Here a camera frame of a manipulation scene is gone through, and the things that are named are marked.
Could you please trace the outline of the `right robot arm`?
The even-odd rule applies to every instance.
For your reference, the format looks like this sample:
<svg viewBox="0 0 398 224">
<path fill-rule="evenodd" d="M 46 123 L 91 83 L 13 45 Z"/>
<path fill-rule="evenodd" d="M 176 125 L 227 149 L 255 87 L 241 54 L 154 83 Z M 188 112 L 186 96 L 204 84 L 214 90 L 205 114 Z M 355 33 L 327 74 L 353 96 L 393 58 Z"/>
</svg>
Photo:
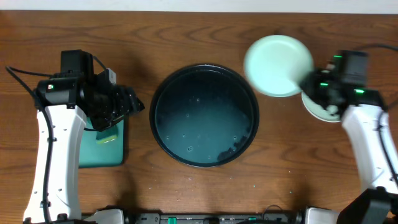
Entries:
<svg viewBox="0 0 398 224">
<path fill-rule="evenodd" d="M 298 81 L 302 92 L 326 109 L 337 107 L 349 137 L 362 192 L 340 212 L 308 208 L 305 223 L 385 223 L 397 214 L 397 152 L 386 106 L 366 88 L 366 72 L 317 69 Z"/>
</svg>

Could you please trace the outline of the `mint green plate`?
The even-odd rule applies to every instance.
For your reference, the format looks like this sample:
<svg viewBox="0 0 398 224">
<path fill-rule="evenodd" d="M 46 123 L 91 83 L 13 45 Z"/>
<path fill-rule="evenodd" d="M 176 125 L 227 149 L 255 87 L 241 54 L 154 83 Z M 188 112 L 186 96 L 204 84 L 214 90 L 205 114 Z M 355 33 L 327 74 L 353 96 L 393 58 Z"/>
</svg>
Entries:
<svg viewBox="0 0 398 224">
<path fill-rule="evenodd" d="M 304 92 L 302 92 L 302 102 L 307 111 L 319 120 L 338 123 L 340 122 L 340 116 L 337 114 L 338 107 L 335 105 L 327 106 L 324 109 L 322 106 L 314 103 Z"/>
<path fill-rule="evenodd" d="M 244 74 L 263 95 L 285 98 L 301 92 L 299 83 L 314 69 L 309 49 L 286 35 L 269 35 L 253 43 L 244 56 Z"/>
</svg>

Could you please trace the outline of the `green yellow sponge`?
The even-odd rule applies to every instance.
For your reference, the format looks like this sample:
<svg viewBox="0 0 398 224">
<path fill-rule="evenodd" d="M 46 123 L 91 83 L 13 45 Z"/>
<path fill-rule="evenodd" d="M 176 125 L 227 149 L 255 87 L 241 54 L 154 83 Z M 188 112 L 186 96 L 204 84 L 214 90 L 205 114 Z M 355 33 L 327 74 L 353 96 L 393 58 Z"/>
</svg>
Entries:
<svg viewBox="0 0 398 224">
<path fill-rule="evenodd" d="M 116 126 L 105 129 L 104 131 L 98 131 L 96 133 L 96 143 L 105 144 L 107 142 L 116 140 L 118 138 L 118 128 Z"/>
</svg>

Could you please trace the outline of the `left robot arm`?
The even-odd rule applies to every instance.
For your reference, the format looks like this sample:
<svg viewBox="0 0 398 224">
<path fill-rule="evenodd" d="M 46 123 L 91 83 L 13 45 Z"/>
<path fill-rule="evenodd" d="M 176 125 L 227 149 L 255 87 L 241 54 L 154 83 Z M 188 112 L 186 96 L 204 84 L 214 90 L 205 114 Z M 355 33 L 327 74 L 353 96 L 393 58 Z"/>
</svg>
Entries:
<svg viewBox="0 0 398 224">
<path fill-rule="evenodd" d="M 33 92 L 39 124 L 35 179 L 24 223 L 81 221 L 80 146 L 86 122 L 104 131 L 144 109 L 131 87 L 114 75 L 55 74 Z"/>
</svg>

